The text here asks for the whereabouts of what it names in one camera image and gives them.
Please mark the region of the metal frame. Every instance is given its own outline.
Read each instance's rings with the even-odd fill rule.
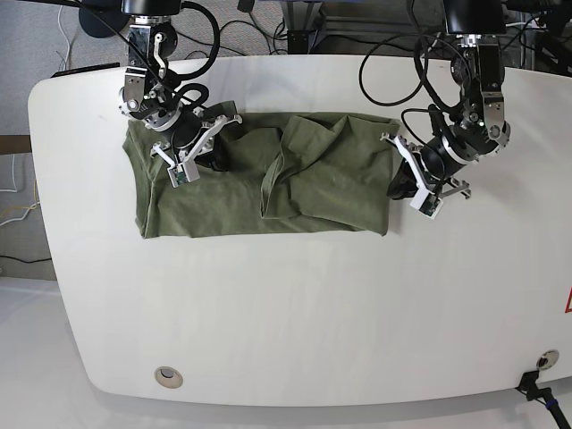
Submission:
[[[328,36],[363,37],[413,30],[409,22],[326,15],[321,13],[323,5],[321,1],[281,1],[289,33],[290,54],[306,54],[311,46]]]

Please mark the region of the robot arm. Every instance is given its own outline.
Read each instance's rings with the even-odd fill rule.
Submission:
[[[203,13],[214,32],[208,60],[201,69],[189,74],[170,70],[168,61],[178,43],[171,17],[181,9]],[[161,156],[169,164],[167,171],[175,188],[199,178],[196,164],[218,172],[228,171],[227,156],[215,136],[224,125],[241,122],[240,117],[209,115],[202,106],[209,95],[204,85],[189,83],[175,90],[182,82],[206,73],[215,62],[220,47],[215,17],[200,4],[181,0],[124,0],[122,11],[135,18],[130,26],[129,62],[120,91],[122,113],[164,136],[167,143],[156,144],[151,155]],[[189,91],[198,92],[199,97],[185,97]]]
[[[428,109],[433,139],[418,146],[400,136],[385,136],[404,157],[389,197],[413,198],[411,205],[431,218],[439,213],[443,198],[459,192],[470,198],[468,184],[455,179],[454,174],[484,156],[496,155],[510,137],[501,89],[505,73],[496,38],[506,31],[501,2],[444,0],[444,5],[447,32],[459,38],[459,55],[452,61],[451,74],[460,86],[460,102],[445,105],[426,80],[425,89],[433,100]],[[414,59],[421,78],[420,55],[418,42]],[[445,121],[445,114],[452,125]],[[445,191],[445,185],[451,190]]]

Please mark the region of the black cable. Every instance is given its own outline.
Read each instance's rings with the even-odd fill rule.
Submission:
[[[198,39],[196,39],[196,38],[192,38],[191,36],[187,36],[186,34],[181,33],[180,31],[178,31],[177,29],[175,29],[175,31],[176,31],[177,34],[178,34],[179,36],[181,36],[182,38],[186,38],[186,39],[190,40],[191,42],[198,43],[199,45],[202,45],[202,46],[212,46],[212,45],[213,45],[212,43],[202,42],[202,41],[200,41],[200,40],[198,40]],[[227,47],[227,46],[221,45],[221,49],[226,49],[227,51],[231,51],[231,52],[233,52],[233,53],[235,53],[235,54],[238,54],[238,55],[240,55],[240,56],[247,56],[246,54],[242,53],[241,51],[237,51],[236,49],[232,49],[231,47]]]
[[[372,54],[377,49],[379,49],[381,46],[384,46],[387,42],[391,42],[392,40],[395,40],[396,38],[404,38],[404,37],[419,38],[419,35],[416,33],[400,33],[400,34],[393,36],[391,38],[386,38],[385,40],[383,40],[383,41],[379,42],[377,45],[375,45],[374,48],[371,51],[369,51],[369,53],[366,55],[366,57],[364,58],[364,61],[361,63],[361,67],[359,68],[359,87],[361,88],[361,91],[364,94],[364,96],[369,101],[374,103],[375,105],[380,105],[382,107],[394,107],[395,105],[402,105],[403,103],[406,103],[411,98],[416,96],[417,93],[421,90],[421,88],[423,88],[423,86],[425,84],[425,81],[427,79],[427,69],[428,69],[427,64],[429,64],[429,55],[425,55],[425,67],[424,67],[423,73],[419,79],[419,84],[417,85],[417,88],[411,94],[409,94],[407,97],[402,98],[401,100],[395,101],[392,103],[383,103],[383,102],[377,101],[374,98],[372,98],[366,91],[366,88],[364,86],[364,69],[366,67],[367,60],[369,60],[369,58],[372,56]],[[461,55],[459,53],[459,51],[451,43],[449,43],[448,41],[446,41],[444,39],[437,38],[436,36],[432,36],[432,35],[428,35],[428,34],[423,35],[422,38],[424,38],[424,39],[430,38],[432,40],[438,40],[439,43],[442,43],[445,46],[448,46],[450,49],[453,50],[455,55],[457,55],[463,61],[463,64],[467,67],[467,69],[470,70],[470,68],[468,66],[467,59],[465,57],[463,57],[463,55]]]
[[[229,25],[231,24],[235,24],[235,23],[240,23],[240,24],[245,24],[248,25],[250,27],[252,27],[253,29],[257,30],[264,38],[265,38],[265,42],[268,46],[268,54],[270,54],[272,52],[272,47],[270,45],[270,41],[268,40],[269,38],[273,38],[272,36],[267,36],[266,33],[264,33],[259,27],[257,27],[255,24],[253,24],[252,22],[248,22],[248,21],[243,21],[243,20],[233,20],[233,21],[228,21],[226,24],[224,24],[221,27],[221,32],[224,31],[224,29],[226,29]]]
[[[509,29],[518,29],[518,28],[517,28],[517,27],[509,27]],[[543,32],[543,33],[550,33],[550,32],[547,31],[546,29],[542,29],[542,28],[533,29],[533,30],[540,30],[540,31]],[[558,40],[560,43],[566,43],[566,39],[564,39],[564,40],[559,40],[559,38],[556,38],[556,37],[554,37],[554,38],[555,38],[556,40]],[[527,41],[526,41],[526,33],[525,33],[525,32],[522,32],[521,37],[518,38],[518,43],[519,43],[523,48],[525,48],[525,49],[528,49],[528,50],[531,50],[531,51],[534,51],[534,52],[536,52],[536,50],[537,50],[536,47],[532,47],[532,46],[529,46],[529,45],[527,44]],[[556,59],[554,56],[551,56],[551,55],[546,55],[546,56],[548,56],[548,57],[551,58],[552,60],[555,60],[555,59]]]
[[[175,110],[179,105],[179,102],[181,101],[183,96],[187,94],[189,91],[197,91],[200,94],[200,96],[195,101],[190,103],[188,109],[190,109],[191,112],[195,110],[197,107],[203,105],[203,103],[205,103],[208,100],[209,92],[208,88],[205,85],[196,82],[188,83],[182,86],[181,89],[179,89],[175,93],[175,96],[169,103],[169,110]]]
[[[185,56],[185,60],[188,60],[193,54],[202,54],[205,56],[205,58],[208,58],[208,54],[205,51],[201,51],[200,49],[197,49],[195,51],[190,52],[187,56]]]
[[[248,16],[250,17],[250,19],[252,20],[252,22],[254,22],[254,24],[251,24],[251,25],[253,25],[258,31],[260,31],[262,34],[264,34],[267,38],[276,38],[276,36],[272,36],[272,35],[266,33],[266,32],[262,29],[262,27],[260,27],[260,26],[258,25],[258,22],[257,22],[257,20],[255,19],[253,13],[249,13]]]
[[[519,390],[517,387],[515,387],[515,391],[526,396],[526,393],[524,391]],[[546,407],[546,402],[544,402],[543,400],[535,399],[535,401],[540,402],[541,404],[543,404]]]
[[[343,39],[350,40],[350,41],[356,42],[356,43],[361,43],[361,44],[364,44],[364,45],[377,45],[377,43],[378,43],[378,42],[372,42],[372,41],[369,41],[369,40],[360,40],[359,38],[352,38],[352,37],[350,37],[350,36],[344,36],[344,35],[341,35],[341,34],[330,34],[330,35],[326,36],[325,38],[323,38],[323,39],[320,41],[320,43],[318,43],[317,45],[315,45],[315,46],[314,46],[314,49],[312,49],[312,50],[313,50],[313,51],[316,50],[316,49],[317,49],[320,45],[322,45],[322,43],[323,43],[326,39],[328,39],[328,38],[343,38]],[[400,49],[400,50],[405,51],[405,52],[410,52],[410,53],[413,52],[413,48],[408,48],[408,47],[404,47],[404,46],[397,45],[397,44],[386,43],[386,44],[384,44],[384,46],[395,47],[396,49]]]
[[[421,79],[421,77],[423,76],[423,65],[421,64],[421,44],[419,43],[419,41],[417,41],[416,45],[415,45],[415,52],[413,53],[413,62],[415,64],[415,68],[417,71],[417,76],[419,76],[419,79]],[[465,67],[468,71],[468,75],[467,78],[470,78],[470,69],[468,66],[468,63],[465,62]],[[435,91],[435,89],[433,88],[433,85],[431,84],[431,82],[429,81],[429,78],[426,76],[425,74],[425,81],[423,82],[423,86],[425,87],[425,90],[427,91],[427,93],[429,94],[429,97],[431,97],[431,99],[433,100],[433,102],[437,105],[437,107],[439,107],[439,109],[441,109],[443,112],[455,116],[458,114],[459,110],[463,107],[463,103],[462,100],[459,100],[458,103],[454,106],[450,106],[447,105],[442,99],[441,97],[439,97],[439,94],[437,94],[437,91]]]
[[[9,257],[7,255],[0,255],[0,257],[2,259],[12,259],[12,261],[18,261],[18,262],[22,262],[23,264],[37,264],[38,262],[47,262],[47,261],[51,261],[52,258],[51,257],[47,257],[46,259],[38,259],[36,261],[24,261],[23,259],[19,259],[18,257]]]
[[[280,24],[278,24],[276,26],[276,29],[274,30],[274,37],[272,39],[272,45],[273,45],[273,52],[278,53],[279,49],[276,46],[276,40],[286,40],[288,37],[284,36],[282,33],[284,32],[284,30],[286,29],[286,22],[284,21],[284,19],[282,18],[282,22]]]
[[[411,25],[413,25],[413,28],[415,29],[416,33],[401,33],[401,34],[398,34],[396,36],[393,36],[391,38],[387,38],[387,39],[381,41],[380,43],[375,45],[371,51],[369,51],[367,53],[366,58],[364,58],[364,61],[361,63],[361,66],[359,67],[359,87],[361,89],[361,92],[364,94],[364,96],[370,102],[372,102],[375,105],[379,105],[381,107],[394,107],[396,105],[402,105],[403,103],[407,103],[407,101],[409,101],[411,98],[416,96],[419,93],[419,91],[421,91],[421,89],[423,88],[423,85],[425,83],[425,79],[427,79],[427,72],[429,69],[429,46],[427,45],[427,39],[425,38],[423,31],[421,30],[421,26],[419,25],[419,22],[417,21],[417,18],[415,16],[415,12],[413,10],[413,8],[415,6],[415,1],[416,0],[407,0],[407,10],[408,10],[409,21],[411,22]],[[371,97],[367,93],[366,87],[364,86],[364,68],[366,67],[367,60],[369,60],[369,58],[372,56],[372,54],[377,49],[379,49],[381,46],[385,45],[386,43],[392,42],[396,38],[402,38],[405,36],[415,36],[415,37],[419,38],[419,40],[421,41],[421,46],[423,47],[423,52],[425,55],[425,67],[423,69],[423,75],[419,79],[419,83],[417,84],[417,86],[413,90],[413,92],[411,92],[411,94],[409,94],[408,96],[403,97],[401,100],[390,102],[390,103],[384,103],[381,101],[377,101],[376,99],[374,99],[373,97]]]
[[[202,13],[208,19],[213,29],[213,37],[214,37],[213,48],[211,49],[211,53],[208,56],[208,60],[206,60],[206,63],[197,71],[179,75],[179,77],[182,80],[193,80],[208,72],[209,69],[215,63],[216,57],[218,56],[219,50],[221,48],[221,30],[219,29],[218,22],[216,21],[215,16],[212,13],[210,13],[210,11],[206,9],[203,5],[193,2],[183,2],[181,8],[190,9],[191,11]]]
[[[431,112],[432,111],[429,109],[405,109],[403,112],[401,112],[401,121],[403,122],[403,125],[405,126],[407,131],[409,131],[409,134],[411,134],[424,147],[429,148],[439,158],[439,161],[441,162],[442,176],[439,179],[439,183],[435,188],[440,189],[443,183],[445,182],[445,175],[447,173],[447,169],[445,167],[445,161],[443,160],[442,156],[439,155],[439,152],[437,152],[433,147],[430,147],[424,140],[420,139],[419,136],[415,134],[415,132],[413,132],[413,129],[409,126],[407,120],[405,119],[405,115],[409,113],[431,114]]]

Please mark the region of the floor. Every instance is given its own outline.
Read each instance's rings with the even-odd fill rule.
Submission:
[[[419,2],[417,15],[422,25],[434,25],[442,20],[442,0]],[[216,16],[219,24],[231,20],[249,21],[249,17],[235,8],[236,0],[198,0]],[[328,4],[331,15],[351,15],[357,17],[381,17],[384,21],[406,22],[407,15],[401,0],[388,0],[383,4]],[[62,67],[62,55],[66,45],[57,25],[59,6],[26,3],[15,0],[0,2],[0,134],[28,134],[27,100],[34,85],[50,78]],[[282,10],[274,1],[257,1],[254,16],[267,33],[273,33],[282,20]],[[72,41],[71,68],[80,68],[102,63],[120,62],[125,65],[125,45],[118,38],[94,39],[80,28],[78,11],[63,8],[62,27]],[[208,42],[212,35],[208,22],[192,12],[184,12],[173,19],[176,29],[193,38]],[[402,40],[403,46],[411,47],[412,40]],[[223,46],[245,55],[268,55],[265,38],[242,23],[233,23],[223,33]],[[283,42],[277,43],[284,48]],[[316,52],[321,54],[365,54],[371,47],[348,40],[328,38]],[[207,50],[194,42],[182,38],[172,56],[173,60],[202,56],[199,50]],[[512,51],[507,65],[518,63],[519,50]],[[379,55],[407,55],[394,48],[385,47]],[[222,49],[220,56],[236,55]],[[32,155],[16,157],[15,176],[20,193],[0,193],[0,208],[14,205],[27,206],[34,201],[34,170]],[[12,184],[12,157],[0,156],[0,189]],[[39,184],[41,200],[41,183]],[[11,223],[0,227],[0,255],[12,255],[25,259],[49,256],[46,233],[41,217],[41,209],[32,212],[25,222]],[[54,280],[55,271],[50,263],[23,265],[19,262],[0,259],[0,275],[32,279]]]

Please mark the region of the folded t-shirt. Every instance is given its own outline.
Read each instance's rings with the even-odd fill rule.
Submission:
[[[235,114],[233,103],[209,109]],[[363,114],[242,114],[220,139],[229,172],[199,166],[201,178],[172,187],[152,146],[162,140],[141,122],[130,122],[123,148],[137,187],[141,236],[192,238],[319,231],[388,229],[386,196],[393,120]]]

